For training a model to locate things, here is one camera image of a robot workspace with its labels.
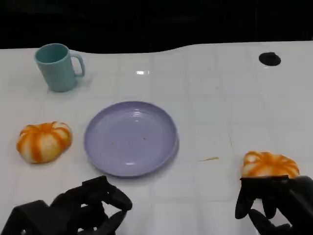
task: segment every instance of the toy pumpkin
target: toy pumpkin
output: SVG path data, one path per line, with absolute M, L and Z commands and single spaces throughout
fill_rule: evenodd
M 242 177 L 280 176 L 293 178 L 299 175 L 295 161 L 269 152 L 248 152 L 244 157 Z
M 72 143 L 69 126 L 54 121 L 25 126 L 20 132 L 16 149 L 29 163 L 46 163 L 56 159 Z

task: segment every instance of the black round knob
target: black round knob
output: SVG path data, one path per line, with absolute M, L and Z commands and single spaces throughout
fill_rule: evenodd
M 259 56 L 259 61 L 267 66 L 277 66 L 280 64 L 281 59 L 274 52 L 265 52 Z

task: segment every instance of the food crumb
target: food crumb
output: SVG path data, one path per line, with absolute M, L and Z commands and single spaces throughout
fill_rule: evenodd
M 205 162 L 205 161 L 217 160 L 217 159 L 220 159 L 220 158 L 219 157 L 207 158 L 207 159 L 204 159 L 204 160 L 199 160 L 199 162 Z

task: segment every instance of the tile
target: tile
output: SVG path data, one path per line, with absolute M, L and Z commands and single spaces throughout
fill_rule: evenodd
M 291 94 L 290 75 L 282 70 L 263 70 L 256 73 L 256 78 L 264 97 L 288 97 Z
M 84 87 L 90 97 L 112 98 L 117 95 L 119 77 L 117 74 L 95 73 Z
M 118 54 L 89 54 L 83 53 L 82 57 L 88 71 L 115 72 L 120 69 L 120 55 Z
M 230 122 L 265 123 L 263 104 L 258 98 L 227 98 L 227 108 Z
M 305 119 L 296 102 L 290 99 L 271 99 L 265 101 L 269 121 L 274 123 L 297 123 Z
M 134 203 L 133 208 L 127 212 L 123 223 L 116 230 L 118 235 L 146 235 L 153 227 L 154 216 L 151 204 Z
M 278 152 L 295 161 L 312 158 L 312 126 L 276 125 L 273 128 Z
M 19 165 L 1 164 L 0 177 L 1 194 L 0 203 L 8 203 L 14 193 L 17 181 L 21 176 L 21 167 Z
M 101 110 L 114 104 L 111 99 L 76 99 L 65 100 L 63 102 L 57 100 L 49 100 L 43 102 L 37 120 L 39 123 L 50 121 L 62 121 L 72 128 L 87 124 Z
M 202 201 L 236 200 L 240 191 L 240 164 L 237 161 L 212 160 L 197 164 L 196 183 Z
M 148 178 L 120 179 L 108 176 L 110 184 L 122 190 L 134 203 L 147 201 L 152 183 Z
M 178 162 L 193 162 L 196 157 L 192 148 L 192 136 L 188 122 L 176 122 L 176 127 L 179 135 L 179 151 L 176 156 Z
M 312 162 L 297 160 L 297 165 L 300 170 L 300 175 L 306 175 L 306 176 L 309 176 L 311 179 L 313 179 L 313 172 L 312 172 L 313 163 Z
M 260 96 L 256 78 L 249 72 L 223 73 L 222 81 L 226 95 Z
M 233 150 L 240 158 L 251 150 L 275 152 L 269 128 L 265 125 L 232 125 L 230 136 Z
M 187 67 L 189 71 L 212 71 L 216 68 L 215 51 L 212 47 L 192 45 L 186 48 Z
M 216 47 L 217 68 L 221 71 L 246 71 L 250 60 L 245 47 L 219 46 Z
M 87 123 L 72 126 L 73 142 L 66 151 L 68 162 L 73 164 L 88 164 L 88 156 L 84 149 L 84 134 Z
M 23 101 L 43 99 L 47 84 L 36 64 L 24 61 L 23 65 L 16 68 L 6 72 L 6 79 L 1 82 L 0 97 Z
M 50 204 L 62 190 L 65 165 L 56 160 L 46 165 L 25 164 L 18 178 L 12 201 L 24 204 L 38 199 Z
M 227 122 L 225 106 L 226 103 L 219 97 L 210 97 L 205 100 L 193 99 L 190 118 L 194 123 Z
M 68 190 L 70 188 L 82 185 L 83 181 L 90 180 L 101 176 L 102 173 L 95 169 L 89 163 L 74 163 L 66 167 L 62 188 Z
M 153 101 L 153 104 L 164 109 L 174 122 L 188 121 L 188 107 L 182 101 Z
M 121 71 L 136 74 L 137 71 L 151 70 L 152 54 L 123 54 L 120 55 Z
M 151 235 L 197 235 L 193 204 L 154 204 L 154 224 Z
M 120 75 L 119 96 L 133 99 L 150 99 L 150 75 L 149 74 L 128 74 Z
M 191 73 L 189 83 L 192 97 L 221 95 L 221 81 L 217 73 Z
M 155 179 L 156 197 L 184 198 L 193 197 L 193 167 L 189 163 L 175 163 Z
M 1 201 L 0 208 L 0 228 L 3 229 L 12 212 L 12 209 L 14 208 L 14 205 Z
M 3 110 L 0 144 L 8 145 L 12 141 L 15 142 L 24 126 L 36 123 L 41 106 L 41 102 L 30 100 L 0 101 L 0 109 Z
M 178 50 L 154 53 L 152 56 L 152 68 L 155 71 L 182 71 L 183 54 Z
M 186 80 L 182 73 L 155 73 L 151 80 L 152 100 L 181 101 L 186 98 Z
M 219 157 L 231 159 L 232 149 L 227 125 L 196 125 L 193 126 L 194 158 L 198 161 Z
M 235 205 L 236 201 L 203 204 L 203 220 L 208 221 L 204 223 L 205 234 L 258 235 L 248 216 L 235 219 Z

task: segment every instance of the plate rim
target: plate rim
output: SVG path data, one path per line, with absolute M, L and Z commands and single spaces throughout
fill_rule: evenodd
M 92 157 L 90 156 L 90 153 L 88 152 L 87 150 L 87 133 L 89 133 L 90 131 L 90 128 L 91 128 L 91 123 L 94 122 L 95 119 L 97 119 L 97 117 L 99 117 L 103 112 L 105 112 L 106 110 L 108 110 L 109 108 L 112 108 L 114 106 L 119 106 L 119 105 L 123 105 L 123 104 L 127 104 L 127 103 L 139 103 L 139 104 L 145 104 L 145 105 L 151 105 L 157 109 L 160 109 L 162 112 L 164 112 L 164 114 L 168 117 L 168 119 L 170 120 L 171 122 L 171 125 L 173 126 L 174 128 L 174 134 L 175 134 L 175 143 L 173 145 L 173 148 L 171 150 L 171 152 L 163 159 L 162 162 L 160 162 L 159 164 L 156 164 L 154 167 L 148 169 L 148 170 L 144 170 L 142 172 L 139 172 L 137 174 L 115 174 L 113 172 L 109 172 L 109 171 L 106 171 L 106 170 L 103 170 L 101 168 L 99 168 L 97 166 L 97 164 L 95 164 L 94 160 L 92 159 Z M 102 173 L 106 173 L 108 175 L 111 175 L 111 176 L 115 176 L 115 177 L 123 177 L 123 178 L 132 178 L 132 177 L 138 177 L 138 176 L 143 176 L 143 175 L 147 175 L 147 174 L 150 174 L 156 170 L 158 170 L 159 168 L 161 168 L 164 164 L 166 164 L 168 161 L 170 161 L 172 158 L 174 158 L 177 153 L 178 153 L 178 150 L 179 150 L 179 134 L 178 134 L 178 130 L 177 130 L 177 127 L 175 125 L 175 122 L 174 120 L 172 119 L 172 117 L 164 110 L 162 109 L 161 107 L 153 104 L 153 103 L 150 103 L 150 102 L 144 102 L 144 101 L 122 101 L 122 102 L 118 102 L 118 103 L 115 103 L 115 104 L 112 104 L 112 105 L 109 105 L 108 107 L 100 110 L 88 123 L 87 125 L 87 128 L 85 129 L 85 132 L 84 132 L 84 151 L 85 153 L 87 154 L 87 158 L 88 158 L 88 161 L 91 162 L 91 164 L 96 168 L 98 169 L 99 171 L 101 171 Z

